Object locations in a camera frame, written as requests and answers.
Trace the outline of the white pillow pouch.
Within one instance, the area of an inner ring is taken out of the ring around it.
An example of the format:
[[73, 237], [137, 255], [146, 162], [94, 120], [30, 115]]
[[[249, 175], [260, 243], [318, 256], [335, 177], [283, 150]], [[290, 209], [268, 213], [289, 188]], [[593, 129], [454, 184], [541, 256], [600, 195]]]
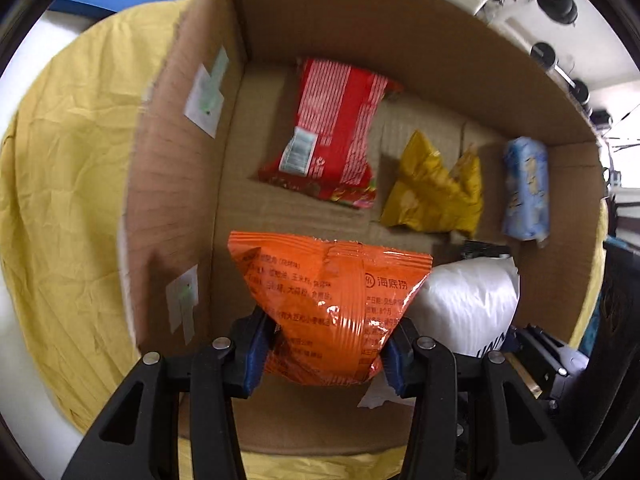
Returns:
[[405, 317], [421, 336], [481, 358], [501, 348], [519, 301], [513, 258], [474, 258], [435, 266]]

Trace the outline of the black snack packet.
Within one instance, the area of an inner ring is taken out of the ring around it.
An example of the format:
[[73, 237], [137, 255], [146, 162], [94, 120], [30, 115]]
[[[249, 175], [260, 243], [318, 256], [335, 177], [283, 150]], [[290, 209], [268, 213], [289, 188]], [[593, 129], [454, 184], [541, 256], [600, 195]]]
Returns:
[[508, 245], [481, 242], [480, 240], [466, 240], [462, 245], [461, 258], [509, 258], [512, 256]]

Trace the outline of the light blue tissue pack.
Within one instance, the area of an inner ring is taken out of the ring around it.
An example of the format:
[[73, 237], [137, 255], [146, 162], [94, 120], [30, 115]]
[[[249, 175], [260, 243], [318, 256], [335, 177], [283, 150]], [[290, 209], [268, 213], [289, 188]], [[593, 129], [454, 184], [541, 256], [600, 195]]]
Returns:
[[538, 245], [549, 236], [549, 171], [544, 144], [520, 136], [506, 144], [506, 213], [503, 233]]

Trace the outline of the orange snack packet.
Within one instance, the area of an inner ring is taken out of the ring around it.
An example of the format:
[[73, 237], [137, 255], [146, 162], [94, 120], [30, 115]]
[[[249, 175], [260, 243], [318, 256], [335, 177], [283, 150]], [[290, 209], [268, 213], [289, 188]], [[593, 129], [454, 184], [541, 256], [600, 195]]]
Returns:
[[422, 252], [234, 231], [228, 249], [258, 307], [277, 324], [268, 373], [303, 386], [354, 386], [431, 273]]

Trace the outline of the yellow snack packet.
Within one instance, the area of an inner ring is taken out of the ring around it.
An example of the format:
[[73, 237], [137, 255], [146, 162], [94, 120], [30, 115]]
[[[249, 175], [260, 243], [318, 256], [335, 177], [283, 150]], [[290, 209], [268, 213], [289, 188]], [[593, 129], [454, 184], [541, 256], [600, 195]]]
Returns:
[[482, 166], [474, 146], [451, 169], [428, 137], [415, 131], [402, 152], [380, 222], [420, 233], [473, 236], [484, 209]]

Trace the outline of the red snack packet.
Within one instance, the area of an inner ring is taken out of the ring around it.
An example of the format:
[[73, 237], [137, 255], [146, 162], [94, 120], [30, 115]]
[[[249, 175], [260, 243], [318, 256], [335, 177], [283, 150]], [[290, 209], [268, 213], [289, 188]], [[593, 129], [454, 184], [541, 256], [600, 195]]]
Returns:
[[323, 58], [306, 58], [300, 68], [293, 134], [258, 178], [318, 200], [369, 209], [376, 199], [370, 128], [383, 99], [402, 87], [370, 70]]

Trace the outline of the yellow tablecloth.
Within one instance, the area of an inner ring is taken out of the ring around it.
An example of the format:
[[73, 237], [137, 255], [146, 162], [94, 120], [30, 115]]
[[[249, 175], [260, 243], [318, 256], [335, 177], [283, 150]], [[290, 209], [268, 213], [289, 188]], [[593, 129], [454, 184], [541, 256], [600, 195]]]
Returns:
[[[257, 177], [292, 138], [310, 56], [401, 83], [370, 123], [370, 208]], [[3, 274], [65, 417], [87, 430], [141, 350], [196, 349], [252, 310], [234, 232], [449, 260], [451, 244], [378, 220], [416, 132], [447, 164], [476, 148], [486, 242], [503, 238], [506, 141], [546, 146], [550, 234], [514, 244], [515, 319], [577, 339], [603, 281], [597, 145], [570, 99], [470, 14], [445, 0], [176, 0], [90, 27], [29, 88], [1, 149]]]

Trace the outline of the barbell on floor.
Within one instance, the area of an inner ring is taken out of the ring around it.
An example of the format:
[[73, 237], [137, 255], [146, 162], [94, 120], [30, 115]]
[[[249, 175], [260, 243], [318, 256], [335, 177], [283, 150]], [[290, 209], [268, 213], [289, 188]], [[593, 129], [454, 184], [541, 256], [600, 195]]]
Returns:
[[555, 50], [546, 42], [539, 41], [530, 47], [529, 55], [547, 73], [558, 75], [565, 82], [568, 92], [582, 107], [587, 107], [590, 101], [590, 90], [581, 79], [572, 78], [566, 70], [559, 66]]

